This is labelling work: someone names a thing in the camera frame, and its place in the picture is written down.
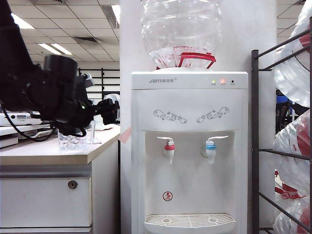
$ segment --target desk drawer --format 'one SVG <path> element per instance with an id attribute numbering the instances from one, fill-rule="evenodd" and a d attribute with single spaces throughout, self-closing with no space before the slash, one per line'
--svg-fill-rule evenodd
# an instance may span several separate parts
<path id="1" fill-rule="evenodd" d="M 0 194 L 2 228 L 89 227 L 92 223 L 90 178 L 0 179 Z"/>

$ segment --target brand logo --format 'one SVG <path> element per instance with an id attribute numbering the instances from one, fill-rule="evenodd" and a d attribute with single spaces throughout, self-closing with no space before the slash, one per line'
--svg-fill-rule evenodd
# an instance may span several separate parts
<path id="1" fill-rule="evenodd" d="M 173 83 L 176 81 L 176 78 L 174 79 L 151 79 L 148 82 L 149 83 Z"/>

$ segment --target hot water tap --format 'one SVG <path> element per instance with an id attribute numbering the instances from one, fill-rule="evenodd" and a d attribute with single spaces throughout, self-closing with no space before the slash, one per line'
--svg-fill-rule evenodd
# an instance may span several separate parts
<path id="1" fill-rule="evenodd" d="M 167 144 L 164 147 L 163 154 L 168 159 L 169 164 L 172 164 L 172 160 L 175 156 L 175 143 L 170 137 L 157 137 L 157 139 L 167 140 Z"/>

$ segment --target drawer lock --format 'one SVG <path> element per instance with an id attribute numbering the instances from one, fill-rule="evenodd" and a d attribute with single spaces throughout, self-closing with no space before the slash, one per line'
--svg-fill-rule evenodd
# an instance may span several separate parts
<path id="1" fill-rule="evenodd" d="M 71 180 L 68 182 L 68 188 L 75 189 L 78 186 L 77 182 L 74 180 Z"/>

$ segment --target black metal rack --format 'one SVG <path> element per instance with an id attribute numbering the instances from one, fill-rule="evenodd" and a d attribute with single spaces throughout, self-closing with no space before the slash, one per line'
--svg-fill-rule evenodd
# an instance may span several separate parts
<path id="1" fill-rule="evenodd" d="M 100 77 L 92 77 L 93 79 L 101 79 L 101 84 L 95 84 L 94 86 L 101 86 L 101 91 L 88 91 L 87 93 L 89 94 L 101 94 L 102 95 L 102 99 L 104 98 L 105 95 L 109 94 L 109 93 L 116 93 L 116 94 L 120 94 L 120 92 L 107 92 L 105 91 L 105 86 L 120 86 L 119 83 L 112 83 L 112 84 L 104 84 L 104 79 L 118 79 L 120 77 L 104 77 L 105 76 L 105 72 L 107 71 L 119 71 L 119 69 L 81 69 L 78 68 L 78 74 L 81 75 L 82 72 L 88 72 L 88 71 L 101 71 L 101 76 Z"/>
<path id="2" fill-rule="evenodd" d="M 259 231 L 265 231 L 266 233 L 272 234 L 270 232 L 273 230 L 272 227 L 260 227 L 259 226 L 259 198 L 262 197 L 265 199 L 268 203 L 273 205 L 275 208 L 277 208 L 280 212 L 285 214 L 288 218 L 296 222 L 298 225 L 300 225 L 304 230 L 306 230 L 308 233 L 312 234 L 312 208 L 310 206 L 310 228 L 307 227 L 304 223 L 302 223 L 300 220 L 295 218 L 293 215 L 288 213 L 286 210 L 281 208 L 278 204 L 276 204 L 274 201 L 269 199 L 267 196 L 265 196 L 263 193 L 259 190 L 259 152 L 267 152 L 272 154 L 272 156 L 276 156 L 274 154 L 278 154 L 281 156 L 286 157 L 293 157 L 293 158 L 299 158 L 303 160 L 307 160 L 310 162 L 310 205 L 312 205 L 312 158 L 310 156 L 300 156 L 300 155 L 294 155 L 294 154 L 287 154 L 284 152 L 277 152 L 273 151 L 272 149 L 260 149 L 259 148 L 259 72 L 264 71 L 271 71 L 272 68 L 275 66 L 281 64 L 282 62 L 285 62 L 286 60 L 293 58 L 294 56 L 304 52 L 305 50 L 309 49 L 311 51 L 310 53 L 310 90 L 312 90 L 312 50 L 310 48 L 310 45 L 294 52 L 293 54 L 273 63 L 272 65 L 264 68 L 259 69 L 259 58 L 263 55 L 266 55 L 267 53 L 270 53 L 274 51 L 275 49 L 294 41 L 306 34 L 310 34 L 310 40 L 312 39 L 312 28 L 286 40 L 285 42 L 274 46 L 273 48 L 259 54 L 258 50 L 252 51 L 252 228 L 253 228 L 253 234 L 259 234 Z M 312 93 L 310 92 L 310 103 L 312 102 Z M 310 132 L 312 132 L 312 119 L 310 118 Z M 310 138 L 310 154 L 312 153 L 312 137 Z"/>

